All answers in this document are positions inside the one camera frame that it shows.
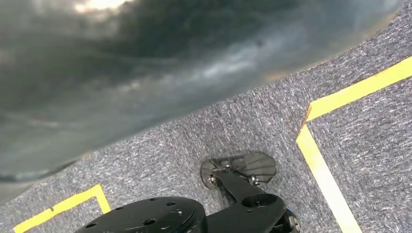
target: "screw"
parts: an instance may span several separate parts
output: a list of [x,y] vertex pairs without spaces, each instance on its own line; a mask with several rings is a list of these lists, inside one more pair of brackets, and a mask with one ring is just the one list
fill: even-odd
[[209,181],[210,183],[215,183],[215,177],[213,175],[210,175],[207,181]]
[[254,186],[258,186],[259,185],[259,179],[255,176],[255,175],[250,175],[250,177],[249,177],[249,183],[251,184],[251,185],[254,185]]

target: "yellow line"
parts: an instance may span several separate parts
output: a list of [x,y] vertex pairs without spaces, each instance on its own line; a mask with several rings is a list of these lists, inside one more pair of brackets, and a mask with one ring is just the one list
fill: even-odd
[[310,103],[311,111],[307,121],[320,117],[410,76],[412,76],[412,57],[350,87],[313,101]]
[[310,103],[296,142],[343,233],[361,233],[306,122],[412,76],[412,57],[332,95]]
[[342,232],[361,233],[362,231],[356,219],[306,125],[303,126],[300,137],[298,137],[296,142]]
[[106,196],[104,195],[103,189],[100,184],[94,186],[93,188],[95,189],[94,196],[97,198],[97,202],[99,203],[103,214],[110,212],[111,209],[109,203],[107,202]]
[[73,195],[66,200],[58,203],[57,205],[53,206],[52,208],[49,208],[40,214],[18,224],[13,228],[13,230],[16,233],[24,233],[25,231],[28,231],[29,229],[38,226],[50,219],[52,219],[54,216],[67,211],[76,205],[79,205],[88,199],[96,197],[97,201],[100,205],[100,208],[102,209],[103,213],[107,213],[110,211],[110,206],[107,202],[106,197],[104,196],[104,192],[100,184],[95,185],[91,189],[84,191],[82,193]]

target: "gray fabric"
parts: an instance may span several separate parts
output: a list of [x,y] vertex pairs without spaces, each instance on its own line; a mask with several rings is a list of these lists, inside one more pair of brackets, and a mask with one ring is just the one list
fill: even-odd
[[[218,211],[220,207],[216,201],[216,193],[207,190],[200,181],[200,163],[206,158],[257,150],[273,156],[278,164],[277,176],[264,189],[286,200],[300,218],[304,232],[340,232],[295,139],[307,106],[312,100],[350,86],[412,55],[411,8],[412,0],[408,0],[388,28],[337,58],[160,125],[83,158],[1,206],[0,232],[12,232],[11,229],[20,222],[97,183],[102,185],[112,208],[154,196],[178,195],[198,200],[210,214]],[[404,86],[400,91],[388,94],[391,95],[390,101],[388,100],[387,104],[381,103],[377,109],[374,109],[377,99],[367,97],[363,100],[363,108],[370,108],[368,112],[375,112],[377,116],[384,117],[386,114],[387,119],[398,117],[399,121],[390,119],[391,123],[402,124],[409,120],[410,113],[389,112],[391,108],[407,109],[410,100],[405,98],[410,91],[409,87]],[[376,95],[383,95],[385,98],[386,92]],[[411,232],[408,231],[411,225],[410,217],[406,215],[410,204],[395,203],[396,200],[408,200],[409,193],[401,191],[407,190],[408,181],[399,182],[398,186],[392,188],[382,188],[375,180],[381,180],[381,183],[389,181],[389,178],[382,177],[384,167],[380,170],[372,168],[390,161],[374,158],[373,156],[380,153],[369,147],[371,144],[362,143],[363,141],[359,140],[363,140],[362,136],[357,136],[356,139],[352,136],[352,141],[341,142],[345,137],[342,132],[349,130],[345,128],[343,119],[351,119],[346,124],[351,124],[361,135],[367,133],[371,125],[375,124],[376,129],[381,130],[381,140],[387,137],[388,140],[406,142],[406,130],[383,130],[386,123],[379,120],[368,121],[371,113],[360,114],[358,117],[349,114],[349,111],[339,111],[314,120],[309,127],[316,140],[321,143],[321,150],[327,156],[326,161],[331,166],[338,185],[343,189],[349,206],[354,210],[361,228],[365,232]],[[337,121],[342,122],[340,128],[332,128]],[[366,122],[369,122],[369,125],[360,126]],[[362,163],[351,162],[349,155],[342,159],[342,154],[331,148],[335,147],[336,143],[340,143],[342,151],[351,151],[350,155],[368,151],[372,157],[362,156]],[[388,154],[394,154],[393,150],[398,148],[385,147]],[[399,161],[389,164],[391,171],[388,177],[394,177],[398,174],[397,171],[406,174],[406,168],[411,163],[403,150],[396,159]],[[356,184],[357,182],[363,182],[364,185]],[[379,196],[371,198],[371,193]],[[405,211],[405,214],[396,215],[399,211]],[[70,233],[96,215],[96,202],[88,200],[29,232]],[[385,223],[379,223],[383,216]],[[390,228],[391,224],[398,224],[398,228]]]
[[412,232],[412,79],[309,123],[364,232]]

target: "yellow floor marking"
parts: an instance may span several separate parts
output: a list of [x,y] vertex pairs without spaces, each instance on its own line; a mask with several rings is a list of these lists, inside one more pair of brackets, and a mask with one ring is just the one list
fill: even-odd
[[350,87],[310,103],[307,121],[329,113],[355,100],[412,76],[412,57]]
[[103,189],[100,186],[100,184],[95,185],[91,189],[73,195],[66,200],[58,203],[57,205],[53,206],[52,208],[49,208],[40,214],[18,224],[13,228],[13,230],[16,233],[24,233],[25,231],[28,231],[29,229],[38,226],[50,219],[52,219],[54,216],[60,214],[61,212],[70,210],[71,208],[75,207],[76,205],[79,205],[88,199],[91,199],[93,197],[97,198],[97,201],[100,205],[100,208],[103,212],[103,214],[107,213],[110,211],[110,206],[109,203],[107,202],[107,199],[104,195]]
[[335,179],[320,153],[315,140],[306,125],[301,130],[301,136],[296,140],[319,188],[324,195],[333,215],[343,233],[361,233],[361,229],[350,211]]
[[315,100],[308,107],[306,119],[296,142],[343,233],[362,231],[330,173],[306,122],[411,76],[412,57],[332,95]]

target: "black mount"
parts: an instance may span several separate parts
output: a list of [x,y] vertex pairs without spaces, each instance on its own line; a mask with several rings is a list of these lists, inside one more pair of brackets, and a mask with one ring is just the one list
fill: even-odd
[[76,233],[300,233],[285,202],[258,188],[275,174],[275,161],[260,152],[207,160],[202,180],[219,190],[223,210],[206,216],[192,199],[151,198],[114,209]]

